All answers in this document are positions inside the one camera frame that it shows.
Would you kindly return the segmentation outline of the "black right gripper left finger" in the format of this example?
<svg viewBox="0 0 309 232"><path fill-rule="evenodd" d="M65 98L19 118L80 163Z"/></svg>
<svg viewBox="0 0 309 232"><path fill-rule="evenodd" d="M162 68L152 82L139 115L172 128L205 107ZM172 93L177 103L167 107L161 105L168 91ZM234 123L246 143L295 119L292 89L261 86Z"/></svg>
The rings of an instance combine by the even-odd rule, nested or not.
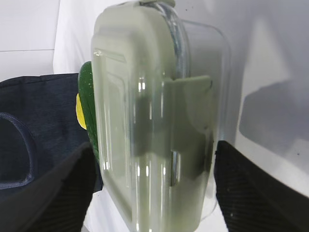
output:
<svg viewBox="0 0 309 232"><path fill-rule="evenodd" d="M0 204L0 230L81 231L96 178L92 146L83 143L58 166Z"/></svg>

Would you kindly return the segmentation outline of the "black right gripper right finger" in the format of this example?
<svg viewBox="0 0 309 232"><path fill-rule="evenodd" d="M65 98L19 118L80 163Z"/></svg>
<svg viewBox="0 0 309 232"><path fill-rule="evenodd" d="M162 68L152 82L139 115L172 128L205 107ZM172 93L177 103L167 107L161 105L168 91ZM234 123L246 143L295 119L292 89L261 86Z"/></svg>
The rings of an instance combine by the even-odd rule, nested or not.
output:
<svg viewBox="0 0 309 232"><path fill-rule="evenodd" d="M307 232L309 199L263 171L230 143L215 152L216 198L230 232Z"/></svg>

